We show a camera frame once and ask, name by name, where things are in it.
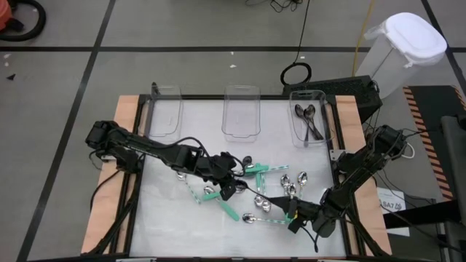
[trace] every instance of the black floor stripe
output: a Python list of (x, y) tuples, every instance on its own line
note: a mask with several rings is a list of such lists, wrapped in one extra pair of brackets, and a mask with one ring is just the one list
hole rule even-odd
[[(438, 33), (440, 33), (445, 38), (445, 35), (442, 32), (440, 24), (437, 21), (437, 18), (435, 18), (434, 12), (432, 11), (432, 7), (430, 7), (429, 2), (427, 0), (421, 0), (421, 2), (422, 2), (422, 5), (425, 8), (425, 12), (427, 13), (427, 16), (430, 19), (430, 22), (432, 23), (432, 26), (438, 31)], [(460, 85), (461, 89), (463, 90), (464, 93), (466, 93), (466, 79), (465, 79), (465, 76), (463, 75), (463, 72), (462, 72), (461, 68), (459, 67), (458, 62), (455, 59), (455, 57), (453, 55), (453, 52), (452, 52), (450, 46), (448, 45), (448, 42), (447, 42), (447, 47), (446, 47), (445, 53), (446, 53), (446, 57), (449, 59), (450, 66), (451, 66), (451, 68), (453, 68), (454, 75), (457, 77), (457, 80), (459, 82), (459, 85)]]
[(94, 66), (95, 59), (98, 54), (98, 47), (100, 46), (100, 44), (102, 44), (103, 35), (107, 29), (108, 21), (110, 20), (115, 1), (116, 0), (110, 0), (110, 2), (108, 3), (106, 13), (103, 17), (102, 25), (100, 26), (100, 30), (97, 35), (97, 39), (95, 40), (93, 50), (90, 54), (89, 60), (84, 70), (81, 79), (81, 84), (79, 85), (79, 89), (76, 93), (76, 97), (74, 98), (70, 114), (68, 115), (68, 120), (66, 121), (65, 129), (63, 131), (63, 134), (61, 135), (61, 139), (58, 144), (57, 151), (55, 152), (52, 165), (50, 166), (47, 179), (45, 180), (44, 187), (42, 188), (42, 192), (39, 197), (39, 202), (37, 203), (36, 210), (34, 211), (31, 223), (29, 224), (28, 231), (26, 232), (26, 236), (23, 240), (23, 244), (21, 245), (21, 249), (16, 261), (22, 262), (27, 261), (28, 259), (34, 239), (36, 237), (37, 230), (39, 229), (39, 225), (42, 220), (42, 216), (44, 215), (44, 211), (47, 206), (47, 201), (49, 200), (50, 193), (52, 192), (52, 187), (57, 177), (58, 168), (60, 167), (63, 154), (65, 153), (66, 145), (68, 144), (68, 140), (71, 135), (71, 130), (73, 129), (74, 122), (76, 121), (76, 116), (78, 114), (79, 106), (81, 105), (84, 92), (86, 91), (90, 74), (92, 73), (92, 68)]
[[(100, 52), (297, 52), (298, 47), (101, 47)], [(301, 47), (302, 52), (354, 52), (356, 47)], [(369, 52), (360, 47), (359, 52)]]
[[(356, 47), (301, 47), (302, 52), (354, 52)], [(0, 47), (0, 52), (91, 52), (94, 47)], [(369, 52), (360, 47), (359, 52)], [(99, 52), (297, 52), (298, 47), (99, 47)]]
[(0, 47), (0, 52), (92, 52), (93, 47)]

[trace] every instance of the white table surface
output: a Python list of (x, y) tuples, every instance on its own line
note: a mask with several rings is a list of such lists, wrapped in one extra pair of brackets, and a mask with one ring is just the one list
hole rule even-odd
[[(316, 109), (315, 124), (321, 130), (317, 104)], [(287, 100), (261, 101), (261, 133), (253, 143), (225, 140), (221, 131), (223, 101), (185, 100), (182, 114), (180, 138), (196, 137), (210, 155), (228, 151), (239, 159), (250, 155), (254, 163), (289, 164), (289, 170), (266, 174), (266, 192), (271, 197), (283, 195), (280, 177), (285, 173), (296, 182), (299, 172), (307, 172), (309, 180), (303, 190), (303, 199), (307, 201), (318, 203), (325, 188), (333, 185), (327, 145), (321, 143), (309, 148), (293, 145)], [(193, 175), (187, 180), (200, 197), (204, 186), (212, 186)], [(251, 188), (256, 187), (254, 178), (245, 180)], [(240, 217), (243, 213), (253, 213), (260, 218), (284, 218), (282, 210), (273, 205), (270, 213), (258, 209), (253, 198), (252, 192), (245, 191), (235, 194), (227, 203)], [(315, 237), (310, 223), (307, 229)], [(146, 158), (130, 251), (132, 257), (344, 257), (339, 223), (329, 238), (319, 238), (318, 247), (319, 253), (316, 253), (312, 240), (303, 230), (294, 234), (286, 225), (236, 222), (217, 201), (197, 204), (174, 171), (158, 159)]]

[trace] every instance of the white lid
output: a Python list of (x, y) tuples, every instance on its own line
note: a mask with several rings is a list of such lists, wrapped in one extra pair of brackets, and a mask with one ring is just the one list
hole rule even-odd
[(411, 13), (389, 17), (385, 35), (414, 64), (437, 63), (446, 50), (445, 39), (428, 22)]

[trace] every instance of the gray floor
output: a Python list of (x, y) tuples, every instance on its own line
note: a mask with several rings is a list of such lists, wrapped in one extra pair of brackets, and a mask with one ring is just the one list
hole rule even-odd
[[(370, 0), (313, 0), (303, 45), (354, 47)], [(47, 26), (26, 43), (1, 47), (89, 47), (89, 52), (0, 52), (0, 253), (16, 259), (52, 164), (76, 91), (107, 10), (109, 0), (41, 0)], [(466, 47), (462, 0), (429, 1), (447, 41)], [(279, 47), (296, 46), (305, 6), (277, 14), (268, 4), (247, 7), (243, 0), (116, 0), (103, 37), (104, 47)], [(377, 1), (369, 27), (398, 12), (428, 20), (420, 0)], [(34, 21), (32, 9), (19, 17)], [(363, 42), (370, 47), (371, 42)], [(89, 200), (98, 179), (87, 159), (84, 139), (92, 123), (111, 119), (120, 95), (147, 93), (150, 84), (179, 84), (186, 94), (222, 94), (228, 84), (249, 84), (262, 94), (280, 94), (280, 72), (295, 52), (99, 52), (66, 146), (29, 259), (78, 255), (89, 217)], [(351, 52), (304, 52), (312, 80), (350, 76)], [(455, 53), (466, 68), (466, 53)], [(360, 53), (359, 62), (365, 57)], [(5, 78), (17, 74), (13, 82)], [(288, 82), (304, 78), (290, 72)], [(459, 86), (450, 62), (426, 68), (409, 85)], [(377, 125), (414, 129), (403, 93), (384, 100)], [(440, 199), (440, 192), (419, 138), (412, 160), (386, 169), (390, 180), (409, 194)]]

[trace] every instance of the yellow black warning stripe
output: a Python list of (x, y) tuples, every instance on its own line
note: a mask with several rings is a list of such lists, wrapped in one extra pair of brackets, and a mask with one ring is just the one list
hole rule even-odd
[[(461, 99), (459, 91), (456, 88), (455, 90), (457, 91), (457, 94)], [(419, 131), (427, 130), (427, 128), (424, 125), (424, 120), (422, 119), (421, 112), (417, 107), (412, 91), (409, 89), (409, 87), (404, 87), (403, 91), (408, 101), (409, 109), (411, 110), (411, 114), (413, 115), (414, 123), (416, 124), (417, 129)], [(466, 103), (462, 101), (462, 105), (466, 110)], [(441, 163), (438, 160), (432, 141), (430, 140), (429, 133), (421, 133), (420, 136), (422, 143), (424, 144), (425, 151), (427, 152), (427, 157), (429, 158), (430, 165), (432, 166), (432, 169), (434, 171), (435, 178), (437, 179), (437, 184), (440, 187), (443, 199), (445, 201), (451, 201), (453, 199), (453, 194), (451, 192), (449, 183), (446, 180), (446, 176), (443, 173)]]

